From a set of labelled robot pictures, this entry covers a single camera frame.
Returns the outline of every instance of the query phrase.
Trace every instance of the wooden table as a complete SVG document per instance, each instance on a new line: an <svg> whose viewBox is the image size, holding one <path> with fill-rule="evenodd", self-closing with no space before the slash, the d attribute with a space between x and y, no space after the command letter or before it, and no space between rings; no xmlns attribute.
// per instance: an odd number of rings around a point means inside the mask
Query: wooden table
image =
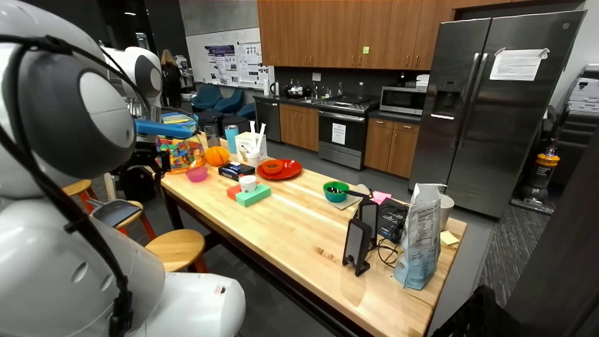
<svg viewBox="0 0 599 337"><path fill-rule="evenodd" d="M371 270L356 278L341 265L356 207L339 212L328 205L323 184L330 180L304 171L291 182L266 182L272 197L251 209L227 197L237 182L216 169L203 184L186 175L167 175L162 184L175 227L182 225L175 207L188 205L212 231L251 250L368 334L426 336L459 246L442 248L437 274L420 293L403 289L377 253ZM467 224L450 220L448 229L463 238Z"/></svg>

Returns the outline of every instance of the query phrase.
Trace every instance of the stainless steel refrigerator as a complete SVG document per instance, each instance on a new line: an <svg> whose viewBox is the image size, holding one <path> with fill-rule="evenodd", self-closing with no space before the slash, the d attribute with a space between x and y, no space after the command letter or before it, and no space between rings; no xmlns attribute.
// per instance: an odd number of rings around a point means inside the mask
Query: stainless steel refrigerator
<svg viewBox="0 0 599 337"><path fill-rule="evenodd" d="M587 12L444 23L411 186L502 218Z"/></svg>

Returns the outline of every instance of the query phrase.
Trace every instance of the red plate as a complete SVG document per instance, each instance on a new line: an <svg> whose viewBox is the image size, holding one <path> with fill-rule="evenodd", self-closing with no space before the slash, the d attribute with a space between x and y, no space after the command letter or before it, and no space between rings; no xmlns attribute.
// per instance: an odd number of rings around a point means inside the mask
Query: red plate
<svg viewBox="0 0 599 337"><path fill-rule="evenodd" d="M259 175L265 180L272 180L272 182L280 182L280 180L291 180L302 175L302 164L291 158L280 158L278 160L281 164L281 171L278 175L268 175L272 173L274 167L266 167L272 165L268 162L265 162L263 165L259 165Z"/></svg>

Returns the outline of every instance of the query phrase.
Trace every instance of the stove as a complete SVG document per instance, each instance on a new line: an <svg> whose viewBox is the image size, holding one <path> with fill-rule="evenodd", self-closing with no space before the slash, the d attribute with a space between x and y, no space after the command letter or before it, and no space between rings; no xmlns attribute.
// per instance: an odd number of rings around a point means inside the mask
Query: stove
<svg viewBox="0 0 599 337"><path fill-rule="evenodd" d="M338 111L338 113L353 113L353 115L366 115L377 109L377 100L369 98L354 98L354 96L336 96L328 100L315 100L321 109Z"/></svg>
<svg viewBox="0 0 599 337"><path fill-rule="evenodd" d="M360 171L368 139L366 115L377 102L339 96L315 104L321 107L319 158Z"/></svg>

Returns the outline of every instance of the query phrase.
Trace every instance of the black device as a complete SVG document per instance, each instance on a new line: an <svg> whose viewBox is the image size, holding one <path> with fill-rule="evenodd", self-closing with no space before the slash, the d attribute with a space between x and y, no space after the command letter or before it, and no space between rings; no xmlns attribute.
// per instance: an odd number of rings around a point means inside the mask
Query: black device
<svg viewBox="0 0 599 337"><path fill-rule="evenodd" d="M255 175L257 171L250 165L225 165L225 167L220 167L220 175L229 179L229 180L240 180L240 177L246 177L246 175Z"/></svg>
<svg viewBox="0 0 599 337"><path fill-rule="evenodd" d="M343 267L354 265L356 278L371 268L368 263L371 237L373 235L368 225L360 224L358 220L351 220L343 252Z"/></svg>
<svg viewBox="0 0 599 337"><path fill-rule="evenodd" d="M409 216L409 207L407 205L399 205L392 199L386 199L381 207L379 207L379 235L388 238L390 242L399 244L401 235L405 231L405 224L407 224L407 216Z"/></svg>
<svg viewBox="0 0 599 337"><path fill-rule="evenodd" d="M358 212L354 216L356 222L360 222L364 227L369 227L371 237L369 250L377 246L377 233L379 233L379 205L371 199L364 199L358 207Z"/></svg>
<svg viewBox="0 0 599 337"><path fill-rule="evenodd" d="M158 152L154 143L137 143L130 162L113 171L117 188L126 199L149 203L156 197L164 173L171 171L169 152Z"/></svg>

